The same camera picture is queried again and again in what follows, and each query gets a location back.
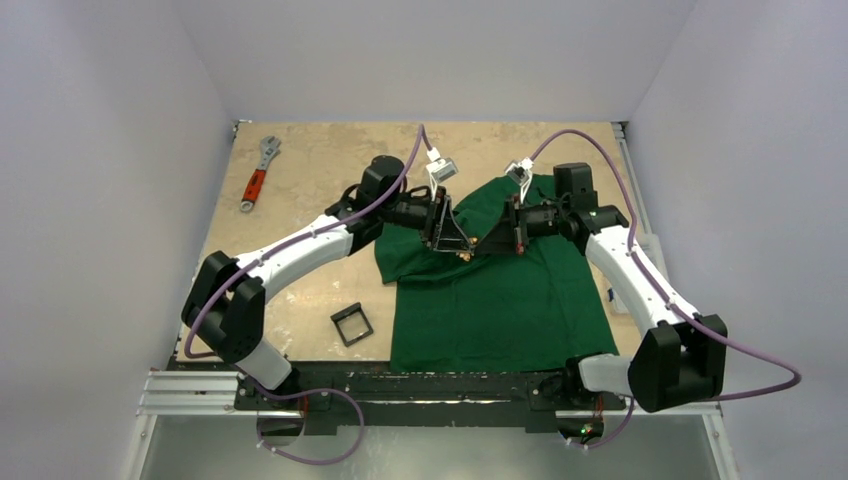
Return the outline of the green t-shirt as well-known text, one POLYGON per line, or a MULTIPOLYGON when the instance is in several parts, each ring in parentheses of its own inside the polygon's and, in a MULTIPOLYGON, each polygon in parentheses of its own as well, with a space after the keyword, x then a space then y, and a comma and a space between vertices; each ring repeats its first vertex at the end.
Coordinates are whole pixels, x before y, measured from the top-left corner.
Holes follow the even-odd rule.
POLYGON ((394 225, 374 246, 383 283, 397 288, 395 372, 537 371, 618 351, 586 258, 559 235, 470 261, 394 225))

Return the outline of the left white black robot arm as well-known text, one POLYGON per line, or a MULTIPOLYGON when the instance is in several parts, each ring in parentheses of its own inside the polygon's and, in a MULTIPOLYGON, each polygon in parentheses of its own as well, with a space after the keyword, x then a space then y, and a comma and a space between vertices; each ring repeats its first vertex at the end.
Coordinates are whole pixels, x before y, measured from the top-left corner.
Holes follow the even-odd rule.
POLYGON ((401 189, 408 168, 400 159, 380 155, 322 215, 300 231, 271 245, 231 257, 221 251, 201 263, 181 319, 192 337, 212 353, 251 376, 272 408, 297 399, 295 369, 264 336, 265 306, 290 284, 335 260, 351 256, 383 232, 387 224, 416 230, 437 252, 472 251, 458 226, 442 181, 457 174, 455 162, 436 150, 428 153, 428 182, 401 189))

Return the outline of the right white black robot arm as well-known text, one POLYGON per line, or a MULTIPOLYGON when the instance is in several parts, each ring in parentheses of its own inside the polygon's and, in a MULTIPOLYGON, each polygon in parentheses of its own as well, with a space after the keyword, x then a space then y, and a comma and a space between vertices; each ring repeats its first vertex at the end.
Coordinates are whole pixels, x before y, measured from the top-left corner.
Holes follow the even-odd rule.
POLYGON ((560 235, 606 277, 641 335, 630 358, 595 353, 568 360, 561 381, 564 399, 584 407, 608 392, 656 412, 718 396, 725 373, 724 321, 698 313, 676 294, 645 257, 623 213, 599 204, 588 164, 555 166, 554 198, 528 206, 532 166, 524 159, 506 168, 519 191, 505 200, 475 253, 522 255, 533 240, 560 235))

